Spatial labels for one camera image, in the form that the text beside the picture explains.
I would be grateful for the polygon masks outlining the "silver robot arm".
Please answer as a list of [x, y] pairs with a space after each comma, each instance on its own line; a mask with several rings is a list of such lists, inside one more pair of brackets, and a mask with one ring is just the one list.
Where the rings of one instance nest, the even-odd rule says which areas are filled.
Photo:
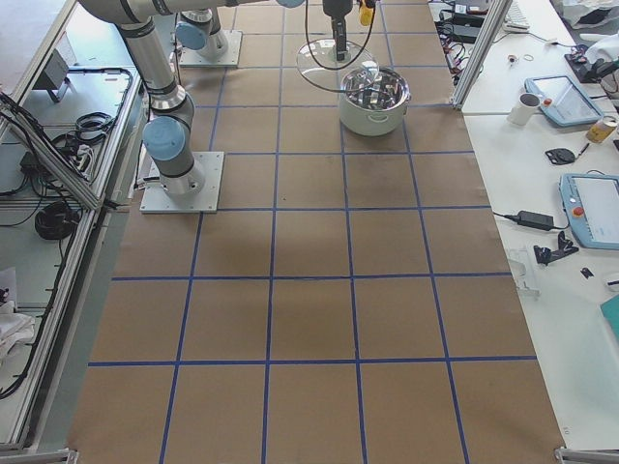
[[94, 17], [118, 29], [144, 81], [155, 119], [144, 128], [143, 145], [160, 174], [162, 188], [170, 195], [187, 195], [205, 184], [203, 169], [191, 150], [194, 104], [178, 82], [153, 17], [218, 7], [236, 7], [239, 1], [82, 1]]
[[217, 9], [181, 12], [180, 21], [175, 26], [175, 38], [184, 48], [209, 60], [219, 58], [228, 49]]

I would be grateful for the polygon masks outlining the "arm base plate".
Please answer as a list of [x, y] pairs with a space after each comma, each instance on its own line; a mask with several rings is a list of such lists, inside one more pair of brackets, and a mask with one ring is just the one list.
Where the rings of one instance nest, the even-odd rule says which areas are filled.
[[179, 178], [161, 176], [151, 162], [143, 178], [143, 214], [215, 213], [218, 210], [224, 152], [193, 152], [192, 170]]
[[239, 64], [243, 33], [223, 30], [205, 36], [193, 35], [182, 42], [180, 66], [183, 68], [236, 68]]

